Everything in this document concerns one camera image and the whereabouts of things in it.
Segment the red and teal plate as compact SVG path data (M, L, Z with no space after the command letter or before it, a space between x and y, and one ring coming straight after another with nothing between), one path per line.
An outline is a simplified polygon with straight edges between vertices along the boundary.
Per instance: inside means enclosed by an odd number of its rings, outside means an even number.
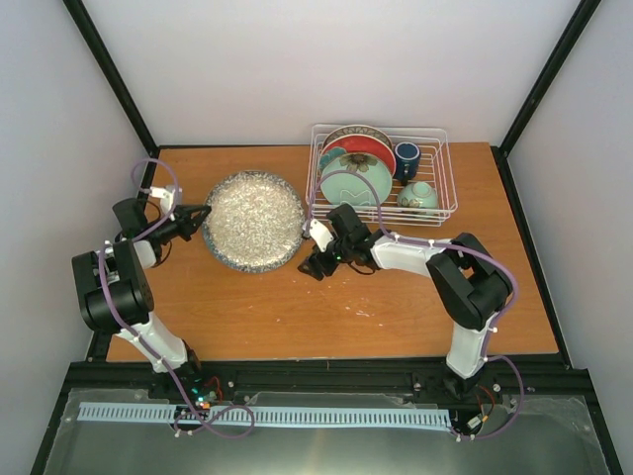
M344 155L342 167L352 172L367 172L371 166L382 162L391 176L395 175L397 162L391 147L364 134L350 134L325 145L318 159L318 170L323 172L333 161Z

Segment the dark blue mug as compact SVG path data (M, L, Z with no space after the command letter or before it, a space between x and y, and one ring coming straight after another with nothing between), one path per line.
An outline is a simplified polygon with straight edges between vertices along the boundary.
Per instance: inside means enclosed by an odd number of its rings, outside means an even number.
M421 151L413 142L399 142L394 148L396 171L394 178L399 181L410 181L417 174L421 159Z

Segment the large speckled grey plate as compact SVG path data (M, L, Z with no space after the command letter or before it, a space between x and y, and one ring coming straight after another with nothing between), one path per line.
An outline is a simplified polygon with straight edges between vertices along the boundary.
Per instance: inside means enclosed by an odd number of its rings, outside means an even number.
M306 214L293 186L281 176L243 170L219 182L206 204L202 225L210 253L245 273L275 270L289 262L303 242Z

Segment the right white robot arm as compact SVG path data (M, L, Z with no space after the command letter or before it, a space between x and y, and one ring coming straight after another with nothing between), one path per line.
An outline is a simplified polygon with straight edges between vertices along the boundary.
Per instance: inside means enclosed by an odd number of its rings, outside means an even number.
M314 242L299 270L320 281L345 264L370 275L398 270L428 277L453 322L444 386L458 398L478 383L497 321L517 297L518 284L468 233L453 239L406 237L384 226L374 232L349 205L330 211L326 226L308 219L303 235Z

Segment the light green flower plate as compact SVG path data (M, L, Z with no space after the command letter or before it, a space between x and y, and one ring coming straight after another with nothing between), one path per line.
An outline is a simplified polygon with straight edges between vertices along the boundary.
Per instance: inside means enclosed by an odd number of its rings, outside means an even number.
M320 184L324 198L332 205L375 206L377 202L384 203L393 186L387 167L378 162L367 172L347 171L342 167L343 159L347 157L350 154L336 159L323 171L328 175Z

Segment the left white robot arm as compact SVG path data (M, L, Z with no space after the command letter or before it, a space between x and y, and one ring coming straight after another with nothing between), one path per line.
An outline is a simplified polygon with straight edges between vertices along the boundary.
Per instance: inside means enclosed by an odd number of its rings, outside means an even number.
M173 372L172 388L184 398L195 398L205 389L206 374L193 349L156 315L145 271L166 259L163 249L175 238L189 241L211 207L177 205L150 221L144 201L129 198L113 211L122 227L119 239L71 259L82 319L94 332L129 342L154 372Z

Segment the floral patterned plate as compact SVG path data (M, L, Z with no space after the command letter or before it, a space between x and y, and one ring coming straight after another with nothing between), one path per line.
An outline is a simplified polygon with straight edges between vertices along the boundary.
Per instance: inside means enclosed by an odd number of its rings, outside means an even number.
M347 125L326 136L322 151L343 149L346 152L392 152L392 142L380 129L367 125Z

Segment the light green bowl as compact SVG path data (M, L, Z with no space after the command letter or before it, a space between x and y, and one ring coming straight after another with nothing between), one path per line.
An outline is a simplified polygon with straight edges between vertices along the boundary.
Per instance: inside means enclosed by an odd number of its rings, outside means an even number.
M397 203L405 208L436 209L438 196L427 182L411 182L400 191Z

